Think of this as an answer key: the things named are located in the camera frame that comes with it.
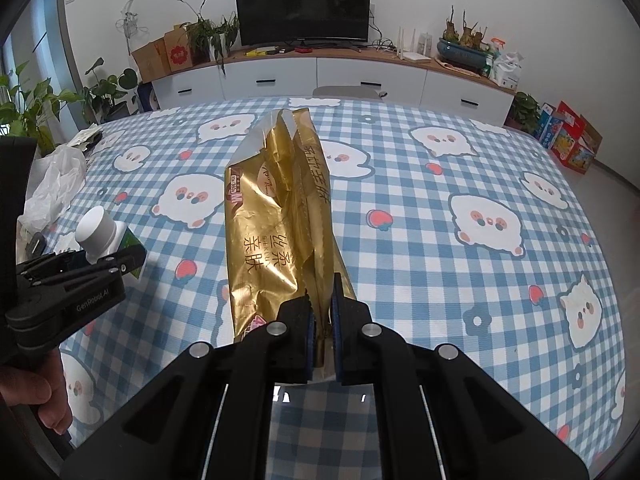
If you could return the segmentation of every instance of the human hand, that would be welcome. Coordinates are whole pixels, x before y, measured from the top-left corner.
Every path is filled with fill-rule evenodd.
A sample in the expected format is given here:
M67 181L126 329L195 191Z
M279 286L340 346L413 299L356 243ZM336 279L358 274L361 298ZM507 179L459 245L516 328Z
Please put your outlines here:
M44 363L35 372L0 366L0 395L4 402L8 406L39 404L40 420L57 434L65 433L73 420L65 385L57 348L45 356Z

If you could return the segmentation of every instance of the white plastic bag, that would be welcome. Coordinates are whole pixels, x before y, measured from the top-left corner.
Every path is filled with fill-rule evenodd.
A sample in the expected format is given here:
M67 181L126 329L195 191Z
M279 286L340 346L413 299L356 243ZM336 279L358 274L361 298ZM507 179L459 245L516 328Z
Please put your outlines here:
M42 231L69 208L84 186L86 161L77 148L62 144L31 165L24 214L18 221L31 234Z
M501 52L500 56L494 61L494 67L491 70L491 80L498 86L515 90L520 81L522 67L520 62L524 59L519 52Z

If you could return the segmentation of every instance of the floor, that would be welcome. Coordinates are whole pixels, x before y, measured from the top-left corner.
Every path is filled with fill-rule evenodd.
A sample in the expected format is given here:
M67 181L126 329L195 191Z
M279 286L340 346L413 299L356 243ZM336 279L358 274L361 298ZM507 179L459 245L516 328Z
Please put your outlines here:
M615 444L597 459L591 477L620 450L640 419L640 192L602 168L585 175L562 167L602 248L622 319L626 394L622 425Z

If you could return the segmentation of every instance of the metal screw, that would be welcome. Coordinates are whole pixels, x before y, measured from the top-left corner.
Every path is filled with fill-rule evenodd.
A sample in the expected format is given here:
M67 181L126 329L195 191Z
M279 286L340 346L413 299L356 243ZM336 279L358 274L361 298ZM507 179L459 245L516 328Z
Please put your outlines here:
M443 359L451 361L458 357L458 349L453 345L442 345L438 348L438 354L440 354L440 357Z
M202 341L192 344L189 347L189 354L191 357L195 357L196 359L200 359L209 353L209 345L203 343Z
M287 331L287 325L281 321L273 321L267 325L267 332L271 335L282 335Z
M377 337L382 334L382 327L376 323L367 323L362 326L362 333L367 337Z

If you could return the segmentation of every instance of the drawer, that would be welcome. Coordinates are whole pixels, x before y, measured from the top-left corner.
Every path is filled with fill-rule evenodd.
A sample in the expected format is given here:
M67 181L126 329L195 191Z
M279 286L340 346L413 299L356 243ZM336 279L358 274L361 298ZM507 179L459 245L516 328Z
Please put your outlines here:
M418 106L427 71L360 59L318 58L318 86L366 85L387 92L384 101Z
M428 71L420 108L502 126L513 95L447 74Z
M217 66L195 68L153 81L161 109L224 100Z
M226 99L260 96L310 96L316 89L316 58L252 59L225 65Z

